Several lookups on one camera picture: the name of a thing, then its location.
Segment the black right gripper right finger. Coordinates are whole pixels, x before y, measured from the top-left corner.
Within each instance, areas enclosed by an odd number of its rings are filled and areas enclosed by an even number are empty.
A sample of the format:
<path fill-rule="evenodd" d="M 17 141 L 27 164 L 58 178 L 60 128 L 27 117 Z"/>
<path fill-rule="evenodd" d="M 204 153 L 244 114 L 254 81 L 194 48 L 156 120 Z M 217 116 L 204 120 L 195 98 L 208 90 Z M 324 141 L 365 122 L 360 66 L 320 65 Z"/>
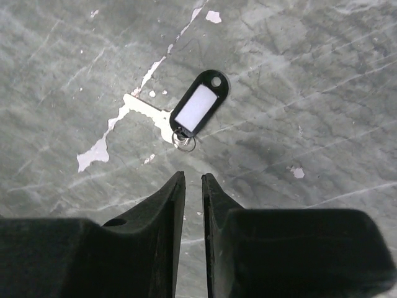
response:
<path fill-rule="evenodd" d="M 375 297 L 396 284 L 376 223 L 355 209 L 246 209 L 202 176 L 209 297 Z"/>

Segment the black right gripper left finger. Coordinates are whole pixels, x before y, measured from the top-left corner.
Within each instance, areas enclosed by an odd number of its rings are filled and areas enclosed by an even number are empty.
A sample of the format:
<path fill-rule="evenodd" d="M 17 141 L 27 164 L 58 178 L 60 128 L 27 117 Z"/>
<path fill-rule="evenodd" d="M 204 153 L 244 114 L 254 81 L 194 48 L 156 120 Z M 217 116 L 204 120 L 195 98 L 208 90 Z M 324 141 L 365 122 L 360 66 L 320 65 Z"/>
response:
<path fill-rule="evenodd" d="M 174 297 L 185 203 L 176 172 L 99 225 L 85 218 L 1 220 L 2 297 Z"/>

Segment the black white key tag key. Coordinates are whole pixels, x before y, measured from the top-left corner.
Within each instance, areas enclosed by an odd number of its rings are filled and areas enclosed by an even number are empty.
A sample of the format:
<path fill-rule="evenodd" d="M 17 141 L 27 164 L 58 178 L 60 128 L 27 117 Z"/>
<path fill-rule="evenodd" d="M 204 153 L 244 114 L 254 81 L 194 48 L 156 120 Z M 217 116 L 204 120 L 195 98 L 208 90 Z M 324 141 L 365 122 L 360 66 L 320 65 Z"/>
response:
<path fill-rule="evenodd" d="M 171 111 L 159 110 L 131 94 L 123 100 L 127 107 L 147 116 L 160 129 L 163 140 L 182 152 L 196 147 L 197 134 L 206 126 L 228 97 L 230 81 L 218 70 L 200 73 Z"/>

